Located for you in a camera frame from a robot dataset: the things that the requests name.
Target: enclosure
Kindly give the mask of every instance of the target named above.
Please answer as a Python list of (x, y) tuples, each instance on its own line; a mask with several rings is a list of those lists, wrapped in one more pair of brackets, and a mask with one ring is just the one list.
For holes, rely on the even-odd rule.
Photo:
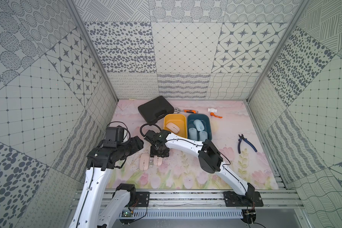
[[(229, 168), (261, 193), (256, 222), (342, 227), (342, 0), (0, 0), (0, 227), (68, 227), (108, 124), (143, 139), (137, 107), (159, 96), (208, 116)], [(238, 152), (240, 134), (257, 152)], [(142, 171), (143, 153), (147, 141), (114, 169), (101, 210), (120, 183), (150, 192), (148, 213), (228, 210), (231, 186), (196, 157), (171, 149)]]

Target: black carrying case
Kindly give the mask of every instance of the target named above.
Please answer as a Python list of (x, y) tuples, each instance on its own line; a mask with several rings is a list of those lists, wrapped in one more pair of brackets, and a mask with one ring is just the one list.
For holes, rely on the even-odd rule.
[(163, 96), (159, 96), (138, 106), (138, 111), (147, 123), (155, 124), (167, 114), (172, 114), (173, 106)]

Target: computer mouse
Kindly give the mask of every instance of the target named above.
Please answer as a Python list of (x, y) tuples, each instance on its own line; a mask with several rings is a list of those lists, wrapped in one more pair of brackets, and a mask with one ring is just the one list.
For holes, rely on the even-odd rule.
[(175, 134), (177, 134), (180, 131), (180, 128), (176, 124), (171, 122), (167, 123), (166, 127)]
[(146, 171), (148, 169), (149, 163), (150, 163), (150, 154), (149, 153), (141, 154), (141, 157), (139, 160), (139, 169), (142, 171)]
[(198, 131), (196, 128), (189, 128), (189, 139), (197, 141), (198, 140)]
[(200, 131), (200, 132), (199, 132), (199, 141), (204, 142), (205, 139), (208, 139), (208, 132), (206, 132), (206, 131)]
[(204, 130), (204, 125), (200, 120), (194, 120), (194, 125), (195, 125), (196, 130), (198, 131)]
[(153, 164), (156, 166), (162, 165), (162, 158), (158, 156), (153, 157)]

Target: blue bin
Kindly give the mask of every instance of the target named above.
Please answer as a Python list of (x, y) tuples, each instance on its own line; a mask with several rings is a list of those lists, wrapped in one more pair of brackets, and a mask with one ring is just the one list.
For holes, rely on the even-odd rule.
[(194, 125), (194, 120), (200, 120), (203, 125), (204, 125), (204, 130), (206, 131), (206, 133), (208, 133), (208, 139), (211, 140), (212, 136), (211, 136), (211, 127), (210, 127), (210, 120), (209, 117), (205, 114), (190, 114), (189, 116), (187, 116), (187, 132), (189, 131), (189, 128), (195, 128)]

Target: light blue computer mouse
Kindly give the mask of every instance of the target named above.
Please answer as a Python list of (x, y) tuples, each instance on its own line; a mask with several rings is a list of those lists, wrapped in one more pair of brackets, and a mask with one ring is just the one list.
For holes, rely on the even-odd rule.
[(204, 142), (205, 139), (208, 139), (208, 132), (206, 132), (206, 131), (200, 131), (200, 132), (199, 132), (199, 141)]
[(198, 131), (204, 130), (204, 125), (200, 120), (194, 120), (194, 125), (195, 125), (196, 130)]
[(189, 128), (189, 139), (197, 141), (198, 140), (198, 131), (196, 128)]

